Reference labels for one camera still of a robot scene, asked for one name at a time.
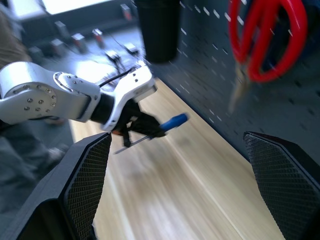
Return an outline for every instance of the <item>wooden tabletop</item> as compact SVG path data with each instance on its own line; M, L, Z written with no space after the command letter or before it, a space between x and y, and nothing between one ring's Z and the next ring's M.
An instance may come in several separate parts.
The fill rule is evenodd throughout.
M95 216L99 240L283 240L252 167L164 83L140 102L163 123L190 119L166 137L117 155L113 136ZM71 122L74 141L100 133L93 122ZM141 136L132 135L132 140Z

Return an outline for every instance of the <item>red scissor handle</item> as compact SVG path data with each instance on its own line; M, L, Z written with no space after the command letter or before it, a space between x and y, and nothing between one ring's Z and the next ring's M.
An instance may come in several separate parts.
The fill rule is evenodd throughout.
M280 61L273 69L261 72L270 41L273 37L272 30L277 21L280 7L283 7L290 20L290 31L292 36ZM308 20L305 7L301 0L253 0L252 7L245 19L243 36L239 40L237 16L240 0L232 0L229 5L230 22L229 35L235 59L244 63L248 59L252 39L256 29L259 27L259 36L252 49L252 55L248 63L248 75L255 82L269 82L283 75L296 62L304 49Z

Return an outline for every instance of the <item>person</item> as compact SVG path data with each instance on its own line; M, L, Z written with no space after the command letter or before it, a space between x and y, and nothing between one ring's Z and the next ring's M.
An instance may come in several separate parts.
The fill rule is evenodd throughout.
M0 2L0 71L13 62L32 61L21 42L22 30L8 3ZM0 121L0 236L67 149L66 145L47 148L28 122L8 125Z

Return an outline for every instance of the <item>white robotic arm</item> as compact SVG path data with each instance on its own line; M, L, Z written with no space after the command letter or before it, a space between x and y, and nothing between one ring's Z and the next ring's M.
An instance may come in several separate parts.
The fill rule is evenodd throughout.
M155 84L146 65L123 77L114 92L106 92L70 73L15 62L0 71L0 120L9 125L49 116L93 120L101 123L103 131L120 132L128 147L128 131L164 136L158 121L141 112L138 105L157 90Z

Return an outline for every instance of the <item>pegboard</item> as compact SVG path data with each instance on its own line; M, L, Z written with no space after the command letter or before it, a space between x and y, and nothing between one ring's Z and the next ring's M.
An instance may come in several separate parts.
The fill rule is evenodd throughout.
M238 16L243 25L247 1ZM248 159L243 134L253 131L298 144L320 165L320 51L270 83L254 83L232 114L235 60L229 40L228 0L184 0L178 57L152 70Z

